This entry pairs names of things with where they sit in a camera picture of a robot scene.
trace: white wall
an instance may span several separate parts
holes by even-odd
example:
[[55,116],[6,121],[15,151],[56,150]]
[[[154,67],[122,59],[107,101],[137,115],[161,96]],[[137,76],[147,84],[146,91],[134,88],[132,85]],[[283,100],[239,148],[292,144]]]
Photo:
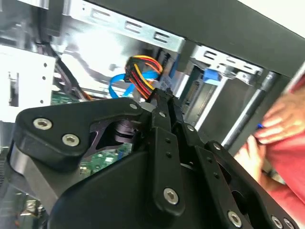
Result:
[[238,0],[305,37],[305,0]]

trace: screw hole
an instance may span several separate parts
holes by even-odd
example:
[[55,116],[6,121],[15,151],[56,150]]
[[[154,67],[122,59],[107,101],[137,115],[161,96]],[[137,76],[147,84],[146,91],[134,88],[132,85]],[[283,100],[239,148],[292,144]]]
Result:
[[175,195],[173,194],[173,192],[168,191],[167,195],[171,200],[175,199]]
[[216,179],[219,179],[218,173],[214,173],[214,177],[215,177]]
[[67,137],[66,140],[67,142],[75,142],[75,139],[73,137]]
[[38,122],[38,125],[43,126],[43,127],[46,127],[48,124],[47,124],[47,122],[45,122],[45,121],[39,121],[39,122]]
[[170,152],[166,152],[166,156],[167,156],[168,158],[172,158],[172,154],[171,154]]
[[237,218],[236,216],[232,216],[232,219],[233,219],[236,223],[239,222],[239,220],[238,220],[238,218]]

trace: black plastic bracket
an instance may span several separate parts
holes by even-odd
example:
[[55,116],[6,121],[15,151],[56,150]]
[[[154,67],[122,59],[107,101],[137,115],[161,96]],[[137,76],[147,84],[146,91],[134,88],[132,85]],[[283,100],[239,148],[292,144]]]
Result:
[[183,45],[182,50],[179,55],[177,71],[179,71],[179,72],[185,71],[187,63],[189,62],[189,59],[190,59],[191,55],[193,54],[195,47],[196,47],[195,42],[192,42],[190,40],[185,41],[185,44]]
[[282,222],[284,218],[293,222],[291,217],[278,207],[272,197],[247,172],[244,172],[244,169],[220,144],[211,141],[205,145],[205,149],[212,152],[221,165],[229,191],[238,204],[241,214],[251,222],[253,228],[276,228],[272,216],[281,216]]
[[[58,171],[72,171],[77,169],[88,149],[88,155],[96,152],[94,147],[110,123],[137,120],[141,114],[142,108],[129,98],[27,109],[16,118],[13,139],[24,154]],[[37,118],[50,120],[52,128],[35,128],[33,121]],[[98,123],[102,128],[94,142],[90,142],[88,134],[95,131],[94,125]],[[65,145],[62,141],[65,134],[74,134],[80,143],[74,147]]]
[[172,95],[155,89],[149,101],[155,100],[149,140],[149,189],[147,208],[161,226],[170,225],[185,209],[177,137],[171,133],[167,102]]
[[64,0],[49,1],[47,12],[47,34],[59,37],[61,35],[62,12]]
[[204,148],[196,130],[188,124],[177,124],[173,132],[178,137],[179,152],[183,154],[181,162],[192,165],[200,173],[201,191],[208,197],[202,204],[210,207],[210,218],[214,219],[216,228],[235,228],[228,218],[229,211],[240,216],[243,228],[252,228],[241,214],[214,154]]

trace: cable bundle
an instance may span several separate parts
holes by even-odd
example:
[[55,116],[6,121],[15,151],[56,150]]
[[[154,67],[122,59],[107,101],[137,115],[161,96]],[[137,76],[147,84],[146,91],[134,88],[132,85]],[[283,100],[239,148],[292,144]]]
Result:
[[70,97],[76,97],[83,101],[93,100],[90,95],[82,90],[71,71],[49,44],[46,45],[46,50],[48,50],[50,56],[56,58],[55,71],[61,75],[61,80],[64,82],[64,84],[61,84],[57,79],[55,79],[55,85]]
[[124,81],[135,85],[140,94],[147,99],[150,94],[153,92],[154,87],[149,84],[143,77],[138,64],[144,63],[145,65],[151,67],[158,74],[161,74],[163,71],[162,66],[152,57],[137,55],[131,57],[126,66],[126,75]]

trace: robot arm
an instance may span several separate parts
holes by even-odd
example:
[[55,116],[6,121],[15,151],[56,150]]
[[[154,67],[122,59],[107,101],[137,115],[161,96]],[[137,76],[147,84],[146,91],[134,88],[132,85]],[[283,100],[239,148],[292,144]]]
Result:
[[[80,161],[132,152],[80,181]],[[184,123],[177,98],[129,98],[32,108],[17,119],[12,173],[41,201],[48,228],[289,228],[296,223],[217,142]]]

